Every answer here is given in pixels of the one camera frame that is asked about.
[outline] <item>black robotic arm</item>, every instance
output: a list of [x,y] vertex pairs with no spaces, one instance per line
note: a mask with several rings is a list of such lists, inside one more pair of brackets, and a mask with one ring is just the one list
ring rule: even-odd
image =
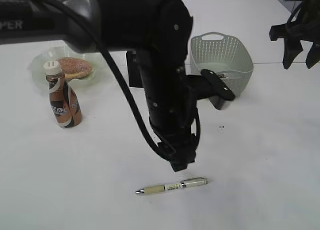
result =
[[[220,110],[235,98],[214,72],[186,75],[192,24],[181,0],[0,0],[0,44],[60,39],[79,53],[100,51],[147,143],[174,171],[195,161],[200,140],[197,100],[213,97]],[[136,51],[158,145],[109,54],[114,50]],[[191,131],[194,121],[196,134]]]

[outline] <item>white table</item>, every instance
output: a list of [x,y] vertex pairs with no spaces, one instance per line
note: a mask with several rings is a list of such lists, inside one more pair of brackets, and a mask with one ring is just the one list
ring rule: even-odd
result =
[[[110,71],[74,85],[83,122],[59,128],[27,70],[43,47],[0,47],[0,229],[319,228],[319,65],[256,64],[227,110],[200,101],[196,163],[174,173],[144,142]],[[144,92],[132,92],[147,122]],[[195,176],[211,183],[134,194]]]

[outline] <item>plastic basket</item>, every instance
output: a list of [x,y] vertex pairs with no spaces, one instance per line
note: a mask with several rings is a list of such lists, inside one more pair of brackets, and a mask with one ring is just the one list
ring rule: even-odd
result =
[[[219,35],[223,39],[203,39],[210,35]],[[199,75],[202,69],[212,70],[221,77],[235,96],[244,91],[253,73],[254,64],[238,38],[211,32],[193,37],[190,48],[192,74]]]

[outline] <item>white pen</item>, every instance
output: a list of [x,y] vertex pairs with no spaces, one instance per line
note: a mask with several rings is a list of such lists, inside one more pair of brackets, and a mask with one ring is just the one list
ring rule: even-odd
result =
[[146,187],[136,191],[136,194],[154,194],[154,193],[166,192],[171,190],[189,188],[193,186],[202,186],[206,184],[208,184],[208,180],[206,178],[198,177],[198,178],[184,180],[178,183]]

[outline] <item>coffee bottle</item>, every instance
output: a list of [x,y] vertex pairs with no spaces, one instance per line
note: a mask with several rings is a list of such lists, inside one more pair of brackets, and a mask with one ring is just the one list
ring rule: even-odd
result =
[[60,127],[77,126],[82,120],[82,113],[77,96],[65,79],[65,74],[58,61],[44,64],[46,80],[49,82],[49,100],[53,113]]

